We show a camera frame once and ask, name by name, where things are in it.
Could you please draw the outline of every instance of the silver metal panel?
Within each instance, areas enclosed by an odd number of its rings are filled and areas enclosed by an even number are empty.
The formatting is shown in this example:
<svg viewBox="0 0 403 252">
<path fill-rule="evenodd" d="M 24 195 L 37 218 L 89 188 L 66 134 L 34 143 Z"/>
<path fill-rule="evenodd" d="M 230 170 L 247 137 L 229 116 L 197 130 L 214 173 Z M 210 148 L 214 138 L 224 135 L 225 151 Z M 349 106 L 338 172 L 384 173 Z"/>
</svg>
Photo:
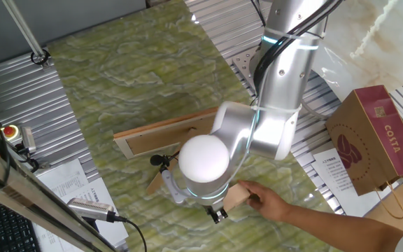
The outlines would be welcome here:
<svg viewBox="0 0 403 252">
<path fill-rule="evenodd" d="M 43 70 L 30 54 L 0 64 L 0 121 L 29 126 L 37 145 L 32 155 L 51 167 L 79 158 L 91 181 L 99 177 L 62 82 L 50 60 Z"/>
</svg>

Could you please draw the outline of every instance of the green marble surface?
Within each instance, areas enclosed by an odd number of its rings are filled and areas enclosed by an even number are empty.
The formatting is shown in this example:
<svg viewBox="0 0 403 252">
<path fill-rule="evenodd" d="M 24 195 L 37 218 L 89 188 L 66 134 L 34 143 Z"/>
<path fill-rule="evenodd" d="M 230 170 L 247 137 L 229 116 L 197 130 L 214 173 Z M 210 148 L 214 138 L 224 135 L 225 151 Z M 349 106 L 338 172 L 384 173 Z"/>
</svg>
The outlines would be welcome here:
<svg viewBox="0 0 403 252">
<path fill-rule="evenodd" d="M 127 160 L 113 141 L 113 133 L 225 100 L 250 102 L 191 17 L 181 0 L 173 0 L 48 45 L 120 215 L 140 226 L 149 251 L 329 251 L 327 244 L 311 235 L 267 221 L 246 205 L 231 210 L 228 219 L 215 225 L 193 201 L 173 203 L 165 187 L 147 195 L 156 167 L 149 164 L 149 157 Z M 250 156 L 236 179 L 259 181 L 290 203 L 331 211 L 291 155 L 280 162 Z M 137 231 L 126 228 L 130 249 L 142 251 Z"/>
</svg>

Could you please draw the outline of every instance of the brown paper bag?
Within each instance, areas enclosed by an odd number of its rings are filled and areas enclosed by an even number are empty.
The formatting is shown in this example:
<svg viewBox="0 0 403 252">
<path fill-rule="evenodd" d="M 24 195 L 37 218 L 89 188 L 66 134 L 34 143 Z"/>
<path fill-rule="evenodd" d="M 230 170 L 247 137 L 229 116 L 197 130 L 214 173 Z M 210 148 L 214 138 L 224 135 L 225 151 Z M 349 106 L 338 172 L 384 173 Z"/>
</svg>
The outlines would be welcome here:
<svg viewBox="0 0 403 252">
<path fill-rule="evenodd" d="M 382 85 L 352 91 L 326 128 L 358 195 L 403 177 L 403 121 Z"/>
<path fill-rule="evenodd" d="M 396 196 L 403 206 L 403 185 L 398 186 L 395 189 Z M 395 198 L 395 195 L 393 193 L 390 193 L 389 196 L 387 196 L 384 200 L 383 203 L 379 203 L 376 205 L 367 215 L 365 218 L 370 218 L 376 221 L 380 221 L 382 223 L 391 225 L 393 227 L 397 227 L 401 230 L 403 230 L 403 218 L 398 219 L 390 215 L 386 209 L 391 211 L 391 213 L 395 216 L 402 216 L 403 211 L 400 208 L 399 204 L 397 203 L 397 200 Z"/>
</svg>

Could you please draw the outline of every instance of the metal rod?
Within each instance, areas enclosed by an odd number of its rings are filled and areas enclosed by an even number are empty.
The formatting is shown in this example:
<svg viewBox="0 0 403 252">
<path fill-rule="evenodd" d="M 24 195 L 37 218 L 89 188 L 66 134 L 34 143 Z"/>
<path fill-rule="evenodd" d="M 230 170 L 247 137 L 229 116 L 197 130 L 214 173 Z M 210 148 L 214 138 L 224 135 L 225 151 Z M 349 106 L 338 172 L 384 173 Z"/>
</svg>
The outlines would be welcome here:
<svg viewBox="0 0 403 252">
<path fill-rule="evenodd" d="M 32 33 L 31 29 L 21 15 L 21 12 L 16 6 L 14 0 L 3 0 L 3 3 L 6 6 L 7 11 L 12 16 L 13 20 L 17 24 L 18 29 L 20 29 L 22 35 L 31 47 L 32 51 L 38 58 L 43 59 L 45 57 L 45 53 L 43 52 L 41 46 L 38 44 L 38 41 L 35 39 L 34 34 Z"/>
<path fill-rule="evenodd" d="M 5 173 L 6 163 L 0 158 L 0 181 Z M 0 189 L 0 203 L 84 251 L 115 251 L 106 239 L 18 162 L 16 169 L 10 169 L 7 185 Z"/>
</svg>

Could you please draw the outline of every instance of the black keyboard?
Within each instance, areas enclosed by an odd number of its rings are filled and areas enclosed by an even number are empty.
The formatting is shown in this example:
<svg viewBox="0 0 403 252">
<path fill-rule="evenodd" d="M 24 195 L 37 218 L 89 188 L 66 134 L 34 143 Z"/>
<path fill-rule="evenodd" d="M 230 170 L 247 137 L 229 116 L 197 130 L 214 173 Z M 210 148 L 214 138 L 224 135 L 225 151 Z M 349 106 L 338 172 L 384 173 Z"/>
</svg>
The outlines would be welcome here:
<svg viewBox="0 0 403 252">
<path fill-rule="evenodd" d="M 32 222 L 2 204 L 0 252 L 40 252 Z"/>
</svg>

